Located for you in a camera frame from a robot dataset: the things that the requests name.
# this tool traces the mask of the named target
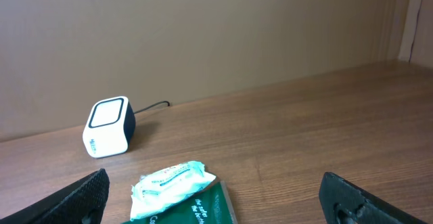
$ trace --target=white plastic packet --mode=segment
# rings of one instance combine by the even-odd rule
[[[196,161],[141,176],[132,188],[131,221],[163,212],[203,190],[214,179],[214,175],[204,171],[204,164]]]

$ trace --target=beige wall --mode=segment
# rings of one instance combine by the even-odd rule
[[[433,0],[422,0],[411,62],[433,67]]]
[[[395,5],[0,0],[0,139],[84,124],[117,95],[178,104],[392,58]]]

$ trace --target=white cube device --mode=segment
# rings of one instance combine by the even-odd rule
[[[125,96],[103,99],[90,111],[83,132],[87,153],[94,158],[124,153],[135,130],[135,116]]]

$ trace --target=table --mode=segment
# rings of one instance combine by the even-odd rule
[[[0,216],[105,168],[103,223],[120,223],[140,175],[199,160],[227,182],[240,223],[324,223],[326,171],[433,222],[432,128],[431,70],[351,68],[144,112],[118,156],[90,157],[83,127],[0,143]]]

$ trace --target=dark green book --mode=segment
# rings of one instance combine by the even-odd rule
[[[168,210],[129,224],[237,224],[225,183],[196,194]]]

